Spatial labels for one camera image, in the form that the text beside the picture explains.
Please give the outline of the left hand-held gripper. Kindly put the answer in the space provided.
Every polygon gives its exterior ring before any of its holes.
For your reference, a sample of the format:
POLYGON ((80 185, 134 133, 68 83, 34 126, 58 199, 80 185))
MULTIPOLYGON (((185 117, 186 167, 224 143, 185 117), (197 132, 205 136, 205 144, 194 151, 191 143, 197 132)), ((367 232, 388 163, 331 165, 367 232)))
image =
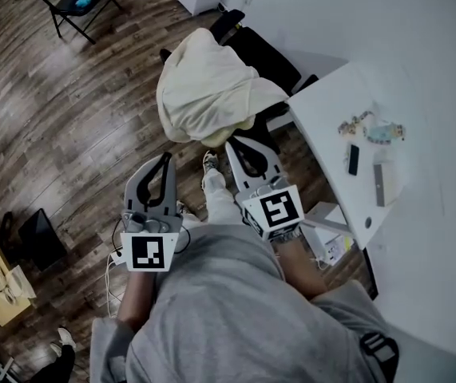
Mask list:
POLYGON ((176 164, 164 152, 140 166, 125 186, 121 255, 132 272, 168 272, 183 223, 176 214, 176 164), (150 183, 159 185, 156 196, 150 183))

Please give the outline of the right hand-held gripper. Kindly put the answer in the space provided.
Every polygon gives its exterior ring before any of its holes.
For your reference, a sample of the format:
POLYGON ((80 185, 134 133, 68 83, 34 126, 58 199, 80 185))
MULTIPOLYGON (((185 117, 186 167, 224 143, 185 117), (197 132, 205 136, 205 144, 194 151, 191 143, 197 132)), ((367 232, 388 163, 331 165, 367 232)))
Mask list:
POLYGON ((224 149, 236 187, 241 191, 235 201, 243 221, 263 241, 271 242, 294 232, 304 220, 303 207, 297 186, 284 176, 274 150, 244 136, 231 136, 224 149))

